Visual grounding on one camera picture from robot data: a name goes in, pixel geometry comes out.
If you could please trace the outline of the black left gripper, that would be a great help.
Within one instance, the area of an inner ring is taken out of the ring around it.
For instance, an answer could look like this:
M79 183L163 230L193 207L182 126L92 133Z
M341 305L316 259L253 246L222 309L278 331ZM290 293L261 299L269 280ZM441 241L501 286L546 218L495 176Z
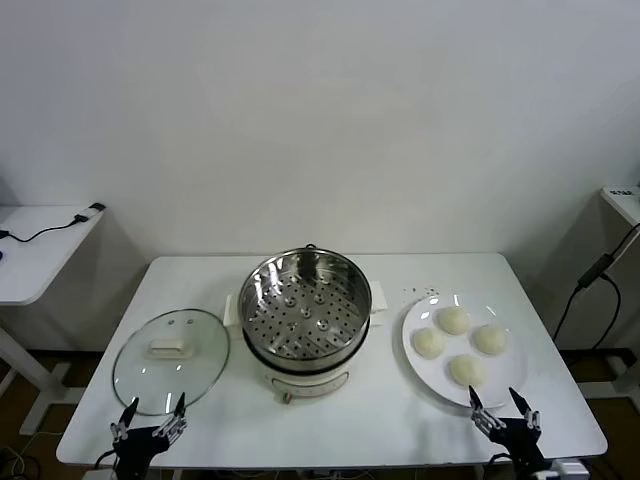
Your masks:
M128 431L138 404L139 398L134 397L123 410L119 420L110 424L114 451L118 457L114 467L118 480L144 479L153 458L167 451L187 426L185 393L179 397L172 416L159 427L144 427Z

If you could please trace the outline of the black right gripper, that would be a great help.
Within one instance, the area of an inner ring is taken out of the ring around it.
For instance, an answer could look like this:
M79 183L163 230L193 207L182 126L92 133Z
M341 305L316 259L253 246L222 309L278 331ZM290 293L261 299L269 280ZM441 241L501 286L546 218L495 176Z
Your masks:
M472 385L468 386L471 420L481 432L490 432L489 440L503 446L516 473L537 473L548 469L548 461L538 448L541 436L540 412L533 410L514 388L509 393L525 421L504 421L486 410Z

